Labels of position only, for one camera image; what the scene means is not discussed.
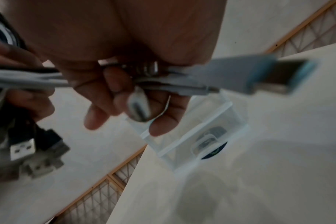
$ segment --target clear plastic box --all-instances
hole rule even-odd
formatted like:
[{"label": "clear plastic box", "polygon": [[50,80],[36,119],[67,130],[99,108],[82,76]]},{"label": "clear plastic box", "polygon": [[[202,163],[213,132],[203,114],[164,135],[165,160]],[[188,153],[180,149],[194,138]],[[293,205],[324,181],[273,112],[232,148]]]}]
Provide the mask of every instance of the clear plastic box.
[{"label": "clear plastic box", "polygon": [[179,125],[159,137],[149,134],[151,122],[127,120],[172,170],[204,158],[248,128],[224,92],[192,97]]}]

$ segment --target plastic bin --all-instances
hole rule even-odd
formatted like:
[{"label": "plastic bin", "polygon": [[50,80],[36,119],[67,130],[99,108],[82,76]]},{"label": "plastic bin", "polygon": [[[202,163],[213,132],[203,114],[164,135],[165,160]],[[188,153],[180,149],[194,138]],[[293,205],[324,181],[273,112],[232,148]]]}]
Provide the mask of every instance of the plastic bin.
[{"label": "plastic bin", "polygon": [[151,122],[127,120],[172,170],[204,158],[248,128],[224,92],[192,97],[179,125],[159,137],[149,134]]}]

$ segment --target lattice pattern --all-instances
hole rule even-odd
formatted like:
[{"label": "lattice pattern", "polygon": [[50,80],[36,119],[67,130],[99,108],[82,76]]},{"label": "lattice pattern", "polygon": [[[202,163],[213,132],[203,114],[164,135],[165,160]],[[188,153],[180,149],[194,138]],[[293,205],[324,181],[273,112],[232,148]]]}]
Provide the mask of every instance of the lattice pattern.
[{"label": "lattice pattern", "polygon": [[334,43],[336,43],[336,4],[278,46],[273,53],[281,58]]},{"label": "lattice pattern", "polygon": [[132,160],[130,160],[128,163],[123,165],[118,171],[114,173],[115,176],[118,177],[122,182],[127,184],[127,182],[129,181],[131,175],[133,174],[138,164],[138,161],[140,160],[142,156],[142,153],[143,152],[141,152],[136,157],[134,157]]},{"label": "lattice pattern", "polygon": [[59,215],[55,224],[105,224],[120,195],[120,188],[106,178]]}]

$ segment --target hand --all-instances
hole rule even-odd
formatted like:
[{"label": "hand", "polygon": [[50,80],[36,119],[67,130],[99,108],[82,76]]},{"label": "hand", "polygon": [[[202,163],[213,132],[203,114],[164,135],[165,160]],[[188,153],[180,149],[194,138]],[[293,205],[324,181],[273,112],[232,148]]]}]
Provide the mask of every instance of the hand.
[{"label": "hand", "polygon": [[[85,119],[99,128],[110,116],[128,113],[133,91],[127,73],[100,69],[98,60],[155,57],[175,65],[207,62],[213,53],[226,0],[53,0],[10,1],[5,17],[32,48],[66,76],[92,102]],[[147,92],[150,134],[169,132],[181,120],[189,97]]]},{"label": "hand", "polygon": [[[0,65],[40,67],[42,63],[32,53],[0,42]],[[38,91],[11,89],[6,93],[6,100],[16,107],[27,109],[37,122],[54,113],[55,108],[49,99],[54,91],[54,89]]]}]

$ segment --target floor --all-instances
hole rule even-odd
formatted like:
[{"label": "floor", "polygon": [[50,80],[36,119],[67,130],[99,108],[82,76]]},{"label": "floor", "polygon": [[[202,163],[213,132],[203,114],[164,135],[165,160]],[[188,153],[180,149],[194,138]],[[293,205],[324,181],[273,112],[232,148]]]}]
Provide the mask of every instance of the floor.
[{"label": "floor", "polygon": [[[262,52],[326,2],[229,0],[214,57]],[[58,131],[72,150],[52,175],[0,185],[0,223],[45,223],[144,145],[121,117],[97,132],[86,131],[89,102],[72,90],[59,90],[52,100],[56,113],[40,125]]]}]

